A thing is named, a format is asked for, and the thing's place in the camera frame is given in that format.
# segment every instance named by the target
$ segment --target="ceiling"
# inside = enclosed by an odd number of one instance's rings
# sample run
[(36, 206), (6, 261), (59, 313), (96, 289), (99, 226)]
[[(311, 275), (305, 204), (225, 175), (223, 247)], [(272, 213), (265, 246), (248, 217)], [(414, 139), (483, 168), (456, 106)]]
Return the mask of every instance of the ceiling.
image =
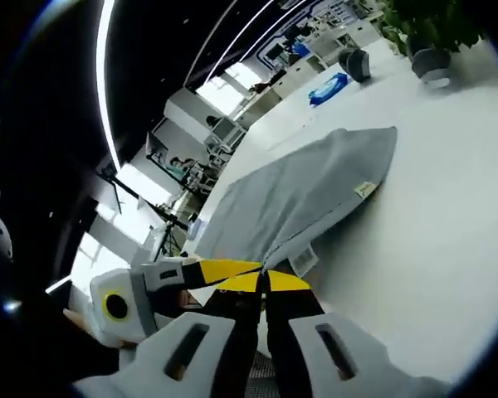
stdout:
[[(60, 8), (35, 23), (45, 3), (1, 3), (0, 216), (12, 233), (19, 262), (38, 265), (27, 276), (33, 284), (48, 283), (63, 272), (63, 262), (71, 264), (85, 228), (78, 225), (94, 209), (85, 199), (85, 187), (92, 171), (110, 164), (95, 81), (103, 2), (61, 0)], [(214, 65), (266, 3), (238, 0), (192, 74)], [(230, 5), (231, 0), (170, 2), (169, 7), (154, 0), (115, 1), (105, 70), (120, 161), (129, 161), (144, 144), (146, 131), (161, 120), (166, 99), (182, 87), (206, 37)], [(278, 1), (272, 3), (217, 73), (237, 61), (232, 55), (245, 52), (284, 12)]]

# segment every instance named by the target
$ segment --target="gray cloth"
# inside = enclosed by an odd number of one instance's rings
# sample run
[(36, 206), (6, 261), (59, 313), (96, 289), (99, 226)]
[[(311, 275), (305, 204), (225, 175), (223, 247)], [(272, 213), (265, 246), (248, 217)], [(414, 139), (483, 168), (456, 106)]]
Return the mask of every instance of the gray cloth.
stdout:
[(233, 183), (196, 253), (261, 261), (266, 268), (340, 222), (364, 198), (355, 189), (385, 178), (397, 129), (337, 129)]

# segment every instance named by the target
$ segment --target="blue package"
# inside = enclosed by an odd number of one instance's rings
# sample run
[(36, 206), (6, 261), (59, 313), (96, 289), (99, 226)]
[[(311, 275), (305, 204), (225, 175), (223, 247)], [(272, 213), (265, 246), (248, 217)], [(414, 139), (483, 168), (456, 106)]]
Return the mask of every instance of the blue package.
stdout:
[(345, 73), (332, 76), (323, 87), (311, 91), (308, 94), (310, 105), (321, 105), (334, 95), (338, 94), (349, 83), (349, 77)]

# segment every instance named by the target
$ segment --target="table surface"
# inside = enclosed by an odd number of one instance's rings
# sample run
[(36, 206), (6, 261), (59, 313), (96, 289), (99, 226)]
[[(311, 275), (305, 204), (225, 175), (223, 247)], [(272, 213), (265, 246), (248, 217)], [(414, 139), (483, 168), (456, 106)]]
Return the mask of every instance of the table surface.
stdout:
[[(465, 48), (452, 62), (453, 85), (432, 90), (384, 40), (365, 50), (368, 84), (310, 108), (308, 93), (341, 71), (332, 66), (251, 127), (201, 218), (229, 184), (331, 130), (396, 126), (385, 183), (314, 242), (311, 278), (397, 366), (456, 381), (498, 330), (498, 61), (484, 42)], [(193, 253), (202, 233), (184, 249)]]

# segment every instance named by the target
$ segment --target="white label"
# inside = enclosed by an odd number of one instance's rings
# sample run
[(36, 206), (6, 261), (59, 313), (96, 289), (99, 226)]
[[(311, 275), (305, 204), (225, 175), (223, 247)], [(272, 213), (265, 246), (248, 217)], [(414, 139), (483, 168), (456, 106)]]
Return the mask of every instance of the white label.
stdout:
[(376, 189), (377, 185), (373, 184), (372, 182), (363, 182), (361, 185), (358, 185), (355, 189), (354, 192), (356, 192), (359, 197), (362, 199), (365, 199), (368, 197), (373, 191)]
[(288, 256), (291, 268), (295, 274), (302, 278), (310, 269), (317, 264), (319, 258), (315, 255), (312, 245), (309, 243), (301, 252), (295, 252), (293, 255)]

